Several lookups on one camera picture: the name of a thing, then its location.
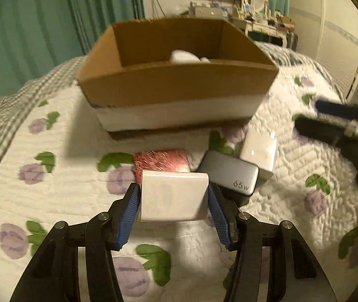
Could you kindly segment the red shiny card case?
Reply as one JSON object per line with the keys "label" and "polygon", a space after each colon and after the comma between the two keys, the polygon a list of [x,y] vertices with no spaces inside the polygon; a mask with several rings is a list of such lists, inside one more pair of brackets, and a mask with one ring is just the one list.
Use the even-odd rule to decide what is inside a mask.
{"label": "red shiny card case", "polygon": [[142,151],[134,155],[135,178],[142,183],[144,170],[163,172],[190,172],[187,153],[184,149]]}

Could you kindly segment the grey small refrigerator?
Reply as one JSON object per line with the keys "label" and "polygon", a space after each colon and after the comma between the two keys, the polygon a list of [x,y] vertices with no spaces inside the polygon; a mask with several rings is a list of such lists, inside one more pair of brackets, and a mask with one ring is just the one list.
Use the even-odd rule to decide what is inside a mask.
{"label": "grey small refrigerator", "polygon": [[194,6],[192,11],[197,18],[226,19],[228,17],[221,8]]}

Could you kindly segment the white square charger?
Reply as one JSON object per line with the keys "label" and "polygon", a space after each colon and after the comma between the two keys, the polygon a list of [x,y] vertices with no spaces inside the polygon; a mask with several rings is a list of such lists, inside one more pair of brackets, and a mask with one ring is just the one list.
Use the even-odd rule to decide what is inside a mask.
{"label": "white square charger", "polygon": [[142,173],[142,222],[198,221],[208,215],[209,177],[202,172]]}

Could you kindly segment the grey 65w charger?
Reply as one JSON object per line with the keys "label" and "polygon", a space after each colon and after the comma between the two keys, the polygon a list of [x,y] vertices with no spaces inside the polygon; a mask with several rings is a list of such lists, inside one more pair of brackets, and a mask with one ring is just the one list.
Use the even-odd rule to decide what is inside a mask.
{"label": "grey 65w charger", "polygon": [[197,172],[208,174],[210,182],[220,187],[225,198],[242,207],[249,202],[254,193],[259,167],[233,156],[208,150]]}

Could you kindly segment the light blue earbuds case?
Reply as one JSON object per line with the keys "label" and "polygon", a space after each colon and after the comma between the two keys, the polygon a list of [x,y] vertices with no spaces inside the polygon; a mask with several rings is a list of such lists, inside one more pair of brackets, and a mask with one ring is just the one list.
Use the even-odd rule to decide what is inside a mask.
{"label": "light blue earbuds case", "polygon": [[179,64],[179,63],[200,63],[199,57],[190,53],[188,51],[183,50],[174,50],[171,53],[169,58],[171,63]]}

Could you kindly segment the brown cardboard box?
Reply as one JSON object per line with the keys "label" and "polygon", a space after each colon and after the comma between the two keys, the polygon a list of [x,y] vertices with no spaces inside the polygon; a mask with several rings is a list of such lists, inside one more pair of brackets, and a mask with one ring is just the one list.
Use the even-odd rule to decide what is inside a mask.
{"label": "brown cardboard box", "polygon": [[[174,50],[211,63],[171,63]],[[127,132],[248,119],[278,71],[227,21],[176,17],[109,26],[77,80],[103,128]]]}

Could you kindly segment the white cylindrical bottle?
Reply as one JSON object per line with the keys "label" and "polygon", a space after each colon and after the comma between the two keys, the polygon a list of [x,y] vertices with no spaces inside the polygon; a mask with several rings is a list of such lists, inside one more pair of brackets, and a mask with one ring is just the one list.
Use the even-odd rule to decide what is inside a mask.
{"label": "white cylindrical bottle", "polygon": [[206,57],[202,57],[199,60],[200,60],[201,63],[211,63],[211,61]]}

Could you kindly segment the white louvered wardrobe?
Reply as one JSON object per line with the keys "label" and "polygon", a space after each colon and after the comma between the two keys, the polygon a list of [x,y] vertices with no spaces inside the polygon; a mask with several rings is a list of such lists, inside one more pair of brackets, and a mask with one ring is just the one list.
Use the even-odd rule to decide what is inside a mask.
{"label": "white louvered wardrobe", "polygon": [[320,62],[346,99],[358,85],[358,9],[351,0],[290,0],[297,51]]}

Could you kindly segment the grey checkered blanket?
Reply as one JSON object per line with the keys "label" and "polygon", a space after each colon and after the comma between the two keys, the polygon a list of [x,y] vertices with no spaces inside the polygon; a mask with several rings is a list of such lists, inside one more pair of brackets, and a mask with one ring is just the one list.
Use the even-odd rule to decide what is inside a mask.
{"label": "grey checkered blanket", "polygon": [[85,61],[85,57],[65,61],[43,77],[28,81],[17,93],[0,97],[0,162],[33,109],[60,90],[76,85]]}

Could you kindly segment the white box charger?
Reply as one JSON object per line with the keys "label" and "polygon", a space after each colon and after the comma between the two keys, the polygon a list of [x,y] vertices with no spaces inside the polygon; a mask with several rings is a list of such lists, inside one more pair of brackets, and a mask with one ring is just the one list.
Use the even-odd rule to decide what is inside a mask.
{"label": "white box charger", "polygon": [[277,156],[277,137],[274,132],[260,133],[248,130],[242,148],[240,159],[255,164],[259,168],[259,179],[268,181],[274,172]]}

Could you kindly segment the large green curtain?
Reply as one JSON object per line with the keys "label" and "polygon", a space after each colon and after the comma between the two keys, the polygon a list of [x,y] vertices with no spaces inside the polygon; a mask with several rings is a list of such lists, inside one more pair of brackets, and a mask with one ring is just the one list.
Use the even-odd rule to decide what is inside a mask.
{"label": "large green curtain", "polygon": [[0,0],[0,96],[86,55],[109,25],[143,17],[143,0]]}

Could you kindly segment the white dressing table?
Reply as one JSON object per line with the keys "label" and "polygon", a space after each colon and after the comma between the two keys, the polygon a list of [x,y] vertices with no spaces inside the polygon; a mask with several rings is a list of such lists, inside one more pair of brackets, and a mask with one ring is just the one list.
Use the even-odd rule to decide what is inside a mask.
{"label": "white dressing table", "polygon": [[252,38],[252,34],[255,33],[268,36],[268,42],[271,42],[273,38],[281,40],[281,46],[284,48],[291,48],[294,44],[292,32],[279,29],[275,26],[240,18],[232,18],[230,22],[251,40],[255,40],[255,38]]}

